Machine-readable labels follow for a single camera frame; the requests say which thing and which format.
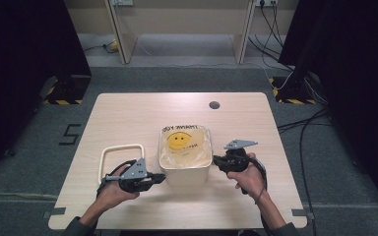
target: smiley face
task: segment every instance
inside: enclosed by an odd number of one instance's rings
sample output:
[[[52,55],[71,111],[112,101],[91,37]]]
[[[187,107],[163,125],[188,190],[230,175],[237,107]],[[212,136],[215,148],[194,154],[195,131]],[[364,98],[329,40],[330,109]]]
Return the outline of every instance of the smiley face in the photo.
[[[190,138],[191,136],[184,132],[173,133],[167,138],[168,146],[172,149],[180,150],[182,148],[185,148]]]

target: gray carpet floor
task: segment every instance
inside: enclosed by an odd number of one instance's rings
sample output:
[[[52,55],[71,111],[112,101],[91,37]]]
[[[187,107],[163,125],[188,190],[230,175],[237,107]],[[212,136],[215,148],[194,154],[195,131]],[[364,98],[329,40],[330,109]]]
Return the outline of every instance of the gray carpet floor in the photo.
[[[69,124],[80,124],[71,129],[83,133],[100,93],[261,91],[269,99],[277,125],[309,118],[323,107],[277,103],[260,69],[98,67],[92,72],[81,105],[41,105],[14,145],[17,154],[0,160],[0,235],[61,234],[48,228],[44,214],[55,205],[80,137],[72,146],[59,144],[70,141],[63,137]],[[268,70],[268,74],[286,76],[280,70]],[[353,164],[330,118],[313,123],[304,133],[302,150],[318,235],[378,235],[376,187]],[[309,209],[299,158],[300,130],[288,130],[281,138],[299,195]],[[311,225],[299,232],[313,235]],[[104,230],[102,235],[117,233]]]

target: person's left hand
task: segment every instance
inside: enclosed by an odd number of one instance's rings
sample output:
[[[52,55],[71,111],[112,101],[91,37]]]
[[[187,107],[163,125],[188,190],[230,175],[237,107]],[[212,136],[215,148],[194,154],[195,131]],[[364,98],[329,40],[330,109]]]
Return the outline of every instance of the person's left hand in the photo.
[[[127,166],[122,166],[114,175],[119,175]],[[140,196],[139,192],[128,193],[123,191],[119,187],[118,181],[111,181],[105,185],[105,187],[100,191],[99,196],[96,199],[96,202],[100,204],[104,210],[116,207],[127,200],[134,200]]]

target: sleeve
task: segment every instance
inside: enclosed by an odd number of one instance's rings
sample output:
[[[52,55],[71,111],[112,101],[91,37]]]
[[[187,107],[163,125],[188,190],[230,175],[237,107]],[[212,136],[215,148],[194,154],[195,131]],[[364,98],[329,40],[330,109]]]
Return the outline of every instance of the sleeve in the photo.
[[[69,223],[67,228],[64,230],[62,236],[87,236],[94,235],[91,231],[92,228],[79,222],[80,217],[76,216]]]
[[[285,225],[282,228],[272,230],[274,236],[299,236],[296,228],[292,223]]]

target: translucent container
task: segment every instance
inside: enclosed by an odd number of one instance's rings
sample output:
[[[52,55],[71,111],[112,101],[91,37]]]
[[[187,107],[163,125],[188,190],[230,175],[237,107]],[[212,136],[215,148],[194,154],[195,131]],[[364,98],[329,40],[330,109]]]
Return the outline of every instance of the translucent container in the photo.
[[[212,153],[210,132],[204,126],[167,126],[160,133],[158,163],[169,186],[205,183]]]

